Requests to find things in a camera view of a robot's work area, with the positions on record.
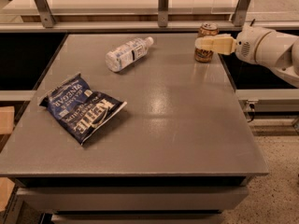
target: white bottle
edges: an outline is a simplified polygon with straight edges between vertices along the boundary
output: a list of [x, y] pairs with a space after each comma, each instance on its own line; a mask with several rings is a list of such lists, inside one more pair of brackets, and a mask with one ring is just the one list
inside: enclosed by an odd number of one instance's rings
[[145, 56], [152, 44], [152, 37], [146, 39], [135, 38], [107, 53], [106, 64], [111, 71], [119, 72], [130, 63]]

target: gray tabletop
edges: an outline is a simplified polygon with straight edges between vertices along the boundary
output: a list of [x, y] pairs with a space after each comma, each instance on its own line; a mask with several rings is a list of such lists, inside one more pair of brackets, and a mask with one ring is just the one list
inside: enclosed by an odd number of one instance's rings
[[[151, 34], [146, 57], [107, 69], [108, 51], [147, 36], [70, 35], [0, 154], [0, 176], [267, 174], [219, 57], [194, 60], [196, 34]], [[77, 72], [128, 103], [83, 147], [38, 106]]]

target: brown can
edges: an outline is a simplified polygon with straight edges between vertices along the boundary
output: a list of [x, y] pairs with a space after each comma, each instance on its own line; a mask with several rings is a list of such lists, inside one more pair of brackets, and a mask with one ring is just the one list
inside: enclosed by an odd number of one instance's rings
[[[219, 33], [218, 25], [216, 23], [204, 22], [199, 28], [197, 37], [204, 37], [206, 35], [217, 35]], [[200, 63], [209, 63], [212, 61], [213, 51], [195, 48], [194, 58]]]

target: drawer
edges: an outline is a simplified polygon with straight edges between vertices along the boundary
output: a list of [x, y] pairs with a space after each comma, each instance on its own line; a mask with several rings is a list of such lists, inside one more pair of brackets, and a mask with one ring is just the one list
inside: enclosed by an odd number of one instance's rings
[[234, 209], [246, 187], [21, 188], [34, 209], [59, 211], [143, 211]]
[[54, 224], [220, 224], [221, 214], [53, 215]]

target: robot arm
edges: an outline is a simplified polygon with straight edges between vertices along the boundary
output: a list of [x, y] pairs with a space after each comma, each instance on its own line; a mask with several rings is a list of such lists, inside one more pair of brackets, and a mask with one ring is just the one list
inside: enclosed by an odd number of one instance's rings
[[230, 35], [197, 38], [198, 49], [213, 50], [270, 69], [294, 87], [299, 88], [299, 37], [261, 27], [245, 26], [233, 39]]

